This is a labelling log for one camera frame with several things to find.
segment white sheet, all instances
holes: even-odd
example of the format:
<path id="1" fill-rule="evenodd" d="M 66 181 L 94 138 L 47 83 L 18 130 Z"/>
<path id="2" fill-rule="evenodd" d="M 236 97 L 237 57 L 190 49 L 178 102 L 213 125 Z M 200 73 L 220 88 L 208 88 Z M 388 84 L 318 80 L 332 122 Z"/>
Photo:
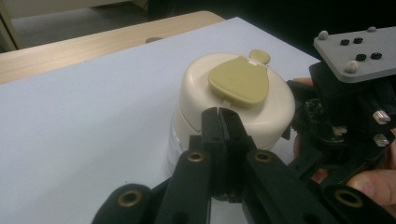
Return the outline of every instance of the white sheet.
<path id="1" fill-rule="evenodd" d="M 117 187 L 166 177 L 170 120 L 184 70 L 215 52 L 263 49 L 285 80 L 318 60 L 234 18 L 0 86 L 0 223 L 90 223 Z M 290 160 L 292 141 L 276 153 Z M 214 203 L 212 223 L 246 223 Z"/>

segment wooden surface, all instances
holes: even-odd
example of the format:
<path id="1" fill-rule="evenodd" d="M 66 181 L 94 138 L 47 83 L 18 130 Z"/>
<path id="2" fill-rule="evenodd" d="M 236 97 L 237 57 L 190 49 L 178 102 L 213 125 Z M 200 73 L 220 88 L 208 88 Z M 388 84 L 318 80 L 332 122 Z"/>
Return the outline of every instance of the wooden surface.
<path id="1" fill-rule="evenodd" d="M 149 37 L 168 37 L 224 21 L 207 11 L 142 23 L 95 35 L 0 54 L 0 84 L 145 44 Z"/>

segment metal bolt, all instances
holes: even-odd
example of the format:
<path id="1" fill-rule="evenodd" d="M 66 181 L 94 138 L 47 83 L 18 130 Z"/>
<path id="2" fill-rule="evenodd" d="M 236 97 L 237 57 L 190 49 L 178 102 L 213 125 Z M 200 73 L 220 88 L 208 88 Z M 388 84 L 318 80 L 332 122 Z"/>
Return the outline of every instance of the metal bolt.
<path id="1" fill-rule="evenodd" d="M 374 135 L 373 140 L 375 141 L 376 145 L 379 147 L 385 147 L 389 145 L 389 140 L 382 133 Z"/>
<path id="2" fill-rule="evenodd" d="M 387 122 L 390 122 L 390 116 L 383 110 L 375 111 L 373 118 L 378 124 L 387 124 Z"/>
<path id="3" fill-rule="evenodd" d="M 382 58 L 382 53 L 372 53 L 371 59 L 378 60 Z"/>
<path id="4" fill-rule="evenodd" d="M 366 60 L 366 55 L 365 54 L 358 54 L 356 55 L 356 61 L 358 62 L 363 62 L 364 60 Z"/>
<path id="5" fill-rule="evenodd" d="M 356 37 L 355 39 L 353 39 L 354 44 L 361 44 L 361 42 L 363 42 L 363 38 L 361 37 Z"/>
<path id="6" fill-rule="evenodd" d="M 343 40 L 341 40 L 340 45 L 346 46 L 346 45 L 348 45 L 348 44 L 349 44 L 349 40 L 348 40 L 348 39 L 343 39 Z"/>

